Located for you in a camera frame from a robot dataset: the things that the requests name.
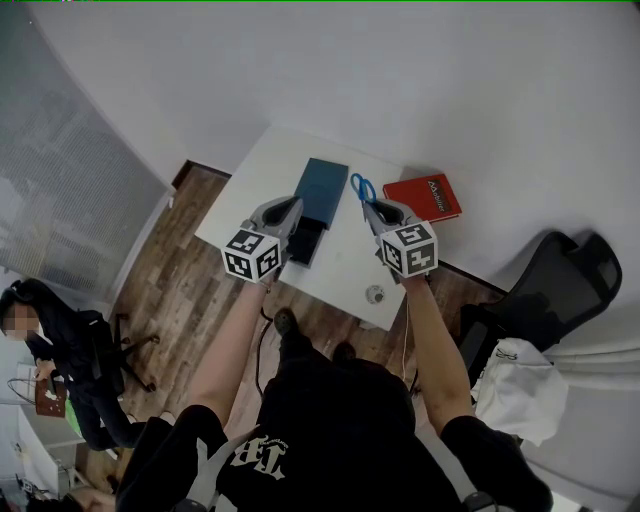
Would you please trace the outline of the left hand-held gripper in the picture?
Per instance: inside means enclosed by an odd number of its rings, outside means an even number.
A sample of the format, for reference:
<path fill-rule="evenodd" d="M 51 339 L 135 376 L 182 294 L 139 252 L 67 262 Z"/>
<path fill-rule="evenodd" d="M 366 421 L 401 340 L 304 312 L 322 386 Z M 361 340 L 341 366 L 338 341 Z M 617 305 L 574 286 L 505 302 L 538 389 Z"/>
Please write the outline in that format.
<path fill-rule="evenodd" d="M 295 195 L 260 205 L 243 222 L 246 228 L 240 228 L 222 247 L 226 272 L 254 284 L 276 282 L 289 258 L 289 241 L 303 209 L 303 199 Z"/>

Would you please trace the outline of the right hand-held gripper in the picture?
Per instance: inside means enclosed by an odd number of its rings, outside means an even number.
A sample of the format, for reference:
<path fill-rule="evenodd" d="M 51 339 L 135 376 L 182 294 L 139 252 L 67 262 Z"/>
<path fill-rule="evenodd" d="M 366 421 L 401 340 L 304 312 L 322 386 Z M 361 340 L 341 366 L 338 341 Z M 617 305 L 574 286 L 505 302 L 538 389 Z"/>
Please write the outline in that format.
<path fill-rule="evenodd" d="M 438 240 L 433 227 L 428 221 L 420 222 L 408 205 L 379 199 L 363 201 L 362 210 L 364 220 L 377 236 L 383 264 L 395 274 L 410 278 L 438 267 Z M 402 227 L 384 232 L 386 226 Z"/>

